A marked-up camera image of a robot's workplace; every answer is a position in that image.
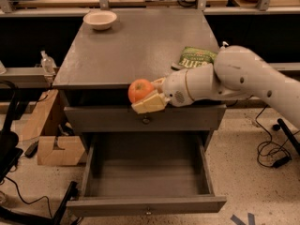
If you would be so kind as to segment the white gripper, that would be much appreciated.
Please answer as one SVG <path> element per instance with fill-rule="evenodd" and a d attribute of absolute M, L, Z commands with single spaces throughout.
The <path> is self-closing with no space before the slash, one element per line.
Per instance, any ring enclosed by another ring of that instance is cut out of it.
<path fill-rule="evenodd" d="M 138 113 L 153 113 L 162 111 L 170 102 L 175 107 L 183 107 L 193 103 L 188 93 L 186 69 L 181 69 L 166 78 L 152 81 L 156 90 L 145 98 L 133 103 L 132 109 Z"/>

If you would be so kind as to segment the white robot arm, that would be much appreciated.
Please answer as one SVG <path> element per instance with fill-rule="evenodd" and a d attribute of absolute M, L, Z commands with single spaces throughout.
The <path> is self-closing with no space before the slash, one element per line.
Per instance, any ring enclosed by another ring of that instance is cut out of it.
<path fill-rule="evenodd" d="M 212 63 L 182 68 L 149 82 L 134 81 L 128 89 L 136 113 L 191 105 L 198 100 L 259 98 L 300 128 L 300 82 L 273 69 L 255 52 L 223 47 Z"/>

